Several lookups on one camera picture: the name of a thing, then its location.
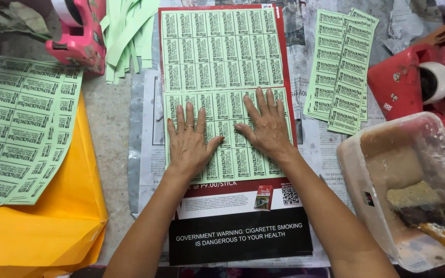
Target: cigarette pack image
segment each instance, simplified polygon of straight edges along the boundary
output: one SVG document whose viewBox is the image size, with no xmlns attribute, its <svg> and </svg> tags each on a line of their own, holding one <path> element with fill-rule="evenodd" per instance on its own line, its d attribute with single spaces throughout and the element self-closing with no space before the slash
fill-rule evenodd
<svg viewBox="0 0 445 278">
<path fill-rule="evenodd" d="M 272 186 L 259 186 L 256 192 L 255 206 L 256 210 L 270 211 L 272 203 Z"/>
</svg>

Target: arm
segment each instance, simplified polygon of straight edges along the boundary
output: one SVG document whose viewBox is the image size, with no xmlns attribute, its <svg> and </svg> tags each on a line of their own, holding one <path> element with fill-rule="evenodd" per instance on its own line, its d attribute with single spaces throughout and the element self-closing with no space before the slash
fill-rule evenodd
<svg viewBox="0 0 445 278">
<path fill-rule="evenodd" d="M 274 100 L 272 90 L 267 100 Z M 256 91 L 259 111 L 249 97 L 245 106 L 255 126 L 235 128 L 257 149 L 272 157 L 293 184 L 337 277 L 399 277 L 386 254 L 366 227 L 308 166 L 288 139 L 284 106 L 279 99 L 266 103 L 262 89 Z"/>
<path fill-rule="evenodd" d="M 114 252 L 103 278 L 154 277 L 156 275 L 171 219 L 180 204 L 191 179 L 201 172 L 224 137 L 217 136 L 205 144 L 205 109 L 198 112 L 195 126 L 193 105 L 176 108 L 178 131 L 168 119 L 170 165 L 164 172 L 151 199 L 128 230 Z"/>
</svg>

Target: finger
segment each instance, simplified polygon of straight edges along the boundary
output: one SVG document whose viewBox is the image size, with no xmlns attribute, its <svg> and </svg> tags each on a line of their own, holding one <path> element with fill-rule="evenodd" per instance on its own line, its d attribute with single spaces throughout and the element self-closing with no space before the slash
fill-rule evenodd
<svg viewBox="0 0 445 278">
<path fill-rule="evenodd" d="M 267 89 L 266 98 L 267 98 L 267 108 L 269 109 L 269 113 L 272 116 L 277 116 L 276 102 L 274 101 L 274 93 L 272 92 L 271 88 Z"/>
<path fill-rule="evenodd" d="M 243 134 L 243 136 L 245 136 L 252 145 L 254 144 L 256 136 L 255 132 L 253 132 L 253 129 L 251 127 L 245 124 L 236 124 L 234 125 L 234 128 L 238 130 L 241 134 Z"/>
<path fill-rule="evenodd" d="M 193 118 L 193 104 L 191 102 L 186 103 L 186 131 L 195 131 L 195 119 Z"/>
<path fill-rule="evenodd" d="M 173 121 L 171 119 L 168 119 L 167 125 L 168 125 L 169 138 L 173 138 L 174 136 L 176 136 L 175 124 L 173 123 Z"/>
<path fill-rule="evenodd" d="M 259 106 L 260 114 L 265 116 L 269 114 L 269 108 L 267 108 L 266 100 L 263 97 L 263 92 L 261 87 L 257 87 L 255 90 L 256 104 Z"/>
<path fill-rule="evenodd" d="M 196 132 L 205 134 L 205 108 L 201 107 L 198 110 L 198 118 L 197 118 L 197 128 Z"/>
<path fill-rule="evenodd" d="M 255 105 L 253 104 L 252 100 L 247 95 L 243 96 L 243 103 L 245 104 L 248 115 L 250 115 L 250 118 L 252 120 L 260 117 L 259 111 L 255 108 Z"/>
<path fill-rule="evenodd" d="M 224 142 L 224 136 L 216 136 L 207 143 L 207 154 L 212 155 L 220 144 Z"/>
<path fill-rule="evenodd" d="M 178 134 L 183 134 L 185 131 L 185 115 L 183 115 L 183 106 L 180 104 L 176 106 L 176 120 L 178 125 Z"/>
<path fill-rule="evenodd" d="M 277 100 L 277 116 L 281 120 L 284 120 L 284 104 L 283 104 L 283 101 L 281 99 Z"/>
</svg>

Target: yellow envelope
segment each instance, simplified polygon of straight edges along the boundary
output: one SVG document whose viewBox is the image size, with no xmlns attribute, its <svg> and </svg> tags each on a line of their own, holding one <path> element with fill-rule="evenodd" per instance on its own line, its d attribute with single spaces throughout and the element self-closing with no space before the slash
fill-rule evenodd
<svg viewBox="0 0 445 278">
<path fill-rule="evenodd" d="M 0 206 L 0 277 L 56 277 L 95 263 L 106 222 L 80 95 L 70 149 L 37 203 Z"/>
</svg>

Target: clear plastic tub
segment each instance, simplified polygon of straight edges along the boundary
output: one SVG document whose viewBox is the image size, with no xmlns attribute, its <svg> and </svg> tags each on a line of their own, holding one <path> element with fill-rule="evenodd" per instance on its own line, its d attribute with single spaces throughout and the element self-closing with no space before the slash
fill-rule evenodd
<svg viewBox="0 0 445 278">
<path fill-rule="evenodd" d="M 422 272 L 445 264 L 445 248 L 405 225 L 386 198 L 392 188 L 424 180 L 445 202 L 445 128 L 422 112 L 362 129 L 337 149 L 357 217 L 403 268 Z"/>
</svg>

